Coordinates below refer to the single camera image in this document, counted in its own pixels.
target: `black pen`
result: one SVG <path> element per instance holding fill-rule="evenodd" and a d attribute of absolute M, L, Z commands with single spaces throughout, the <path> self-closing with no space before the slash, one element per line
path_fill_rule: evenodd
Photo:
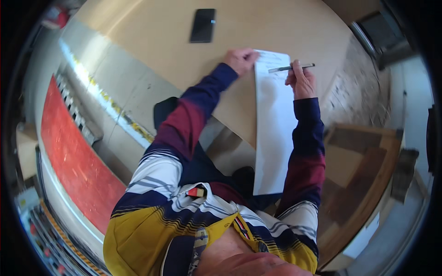
<path fill-rule="evenodd" d="M 303 64 L 303 65 L 301 65 L 302 68 L 308 68 L 308 67 L 314 67 L 314 66 L 315 66 L 314 63 L 307 63 L 307 64 Z M 292 69 L 291 66 L 286 66 L 286 67 L 279 67 L 279 68 L 269 69 L 269 74 L 270 74 L 270 73 L 281 72 L 281 71 L 287 71 L 287 70 L 291 70 L 291 69 Z"/>

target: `smartphone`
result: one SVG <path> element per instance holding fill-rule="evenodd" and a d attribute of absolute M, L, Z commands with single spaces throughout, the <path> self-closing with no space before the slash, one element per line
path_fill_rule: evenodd
<path fill-rule="evenodd" d="M 211 42 L 214 26 L 215 9 L 196 10 L 192 27 L 191 43 Z"/>

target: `table surface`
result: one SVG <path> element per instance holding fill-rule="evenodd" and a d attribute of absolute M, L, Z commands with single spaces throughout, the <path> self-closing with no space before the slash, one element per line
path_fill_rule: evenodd
<path fill-rule="evenodd" d="M 194 12 L 215 8 L 211 43 L 189 43 Z M 207 75 L 230 48 L 287 53 L 315 63 L 320 101 L 332 86 L 351 37 L 345 23 L 320 0 L 89 0 L 76 18 L 106 35 L 155 73 L 185 91 Z M 256 147 L 253 72 L 221 96 L 213 116 Z"/>

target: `paper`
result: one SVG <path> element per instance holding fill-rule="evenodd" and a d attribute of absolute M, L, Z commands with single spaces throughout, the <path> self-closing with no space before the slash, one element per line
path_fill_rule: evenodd
<path fill-rule="evenodd" d="M 256 83 L 256 162 L 253 195 L 282 193 L 287 164 L 293 150 L 292 131 L 298 121 L 293 111 L 293 90 L 285 86 L 287 71 L 269 69 L 289 66 L 283 53 L 257 50 Z"/>
<path fill-rule="evenodd" d="M 356 259 L 361 252 L 367 247 L 374 232 L 379 227 L 379 212 L 374 217 L 373 221 L 367 227 L 362 227 L 356 237 L 350 242 L 350 244 L 344 249 L 342 254 Z"/>

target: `wrist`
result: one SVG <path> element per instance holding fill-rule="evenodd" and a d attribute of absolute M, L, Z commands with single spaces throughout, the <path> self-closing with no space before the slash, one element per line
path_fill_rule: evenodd
<path fill-rule="evenodd" d="M 317 97 L 297 99 L 293 101 L 295 117 L 298 121 L 320 121 L 321 113 Z"/>
<path fill-rule="evenodd" d="M 218 64 L 210 75 L 221 82 L 223 90 L 228 88 L 238 78 L 237 72 L 226 63 Z"/>

